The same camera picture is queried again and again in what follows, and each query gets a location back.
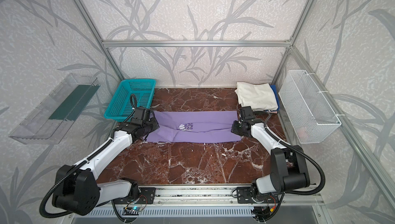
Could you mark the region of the purple t-shirt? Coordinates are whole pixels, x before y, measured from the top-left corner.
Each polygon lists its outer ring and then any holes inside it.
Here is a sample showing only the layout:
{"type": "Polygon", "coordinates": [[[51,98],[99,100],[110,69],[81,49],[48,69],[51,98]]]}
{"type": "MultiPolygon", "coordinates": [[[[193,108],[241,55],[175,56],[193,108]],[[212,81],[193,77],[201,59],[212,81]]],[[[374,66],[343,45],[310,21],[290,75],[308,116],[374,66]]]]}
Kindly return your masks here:
{"type": "Polygon", "coordinates": [[[159,129],[147,142],[226,143],[241,136],[231,132],[236,111],[154,112],[159,129]]]}

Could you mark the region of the teal plastic basket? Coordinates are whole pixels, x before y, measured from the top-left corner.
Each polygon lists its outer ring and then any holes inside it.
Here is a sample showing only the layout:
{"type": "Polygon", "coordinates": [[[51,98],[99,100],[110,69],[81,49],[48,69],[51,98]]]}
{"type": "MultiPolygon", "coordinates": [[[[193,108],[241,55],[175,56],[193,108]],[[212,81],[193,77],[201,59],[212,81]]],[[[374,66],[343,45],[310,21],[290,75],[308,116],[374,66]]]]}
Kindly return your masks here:
{"type": "Polygon", "coordinates": [[[155,86],[156,80],[154,79],[121,81],[104,113],[104,118],[123,122],[132,113],[132,104],[137,107],[150,108],[155,86]]]}

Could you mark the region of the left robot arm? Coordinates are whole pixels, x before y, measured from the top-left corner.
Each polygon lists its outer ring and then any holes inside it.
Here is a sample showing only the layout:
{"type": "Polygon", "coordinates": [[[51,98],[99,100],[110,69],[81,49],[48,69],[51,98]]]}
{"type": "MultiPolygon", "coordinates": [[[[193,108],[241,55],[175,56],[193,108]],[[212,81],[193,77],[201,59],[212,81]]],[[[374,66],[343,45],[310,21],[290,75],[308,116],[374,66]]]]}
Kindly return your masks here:
{"type": "Polygon", "coordinates": [[[132,113],[112,130],[99,148],[77,163],[59,168],[54,185],[40,203],[42,217],[59,218],[72,213],[83,216],[118,198],[139,200],[141,192],[135,180],[97,182],[104,169],[123,150],[140,139],[147,139],[159,128],[153,111],[139,107],[134,94],[130,95],[130,104],[132,113]]]}

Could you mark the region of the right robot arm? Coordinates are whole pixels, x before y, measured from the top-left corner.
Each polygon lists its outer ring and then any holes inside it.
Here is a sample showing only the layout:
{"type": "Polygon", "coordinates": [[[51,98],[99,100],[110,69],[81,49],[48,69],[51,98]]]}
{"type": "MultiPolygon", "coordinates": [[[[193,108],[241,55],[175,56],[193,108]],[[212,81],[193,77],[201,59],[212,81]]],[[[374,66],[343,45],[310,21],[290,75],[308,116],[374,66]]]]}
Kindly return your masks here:
{"type": "Polygon", "coordinates": [[[291,145],[277,136],[265,121],[255,116],[250,106],[240,109],[240,118],[233,123],[231,131],[256,139],[270,154],[270,174],[255,179],[247,190],[237,188],[237,196],[241,198],[238,203],[262,203],[278,194],[315,195],[325,187],[326,176],[321,166],[299,145],[291,145]],[[317,169],[320,182],[316,188],[304,191],[310,186],[308,162],[317,169]]]}

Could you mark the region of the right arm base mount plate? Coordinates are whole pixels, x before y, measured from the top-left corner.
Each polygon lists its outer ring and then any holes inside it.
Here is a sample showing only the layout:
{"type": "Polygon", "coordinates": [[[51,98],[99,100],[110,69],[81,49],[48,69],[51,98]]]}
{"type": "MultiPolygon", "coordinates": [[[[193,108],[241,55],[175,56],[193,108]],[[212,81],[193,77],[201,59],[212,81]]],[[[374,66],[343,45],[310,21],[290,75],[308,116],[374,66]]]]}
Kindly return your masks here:
{"type": "Polygon", "coordinates": [[[239,204],[273,204],[279,203],[279,197],[272,193],[258,194],[252,187],[237,187],[231,193],[239,204]]]}

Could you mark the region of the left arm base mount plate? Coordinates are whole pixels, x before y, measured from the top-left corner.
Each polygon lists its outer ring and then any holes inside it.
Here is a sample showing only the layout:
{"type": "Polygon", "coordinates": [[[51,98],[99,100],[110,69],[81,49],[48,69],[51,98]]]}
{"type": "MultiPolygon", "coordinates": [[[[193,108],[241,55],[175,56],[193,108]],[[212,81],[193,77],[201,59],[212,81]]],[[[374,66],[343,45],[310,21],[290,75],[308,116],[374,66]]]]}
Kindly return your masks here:
{"type": "Polygon", "coordinates": [[[140,194],[137,197],[117,198],[114,200],[115,204],[153,204],[156,188],[142,187],[139,190],[140,194]]]}

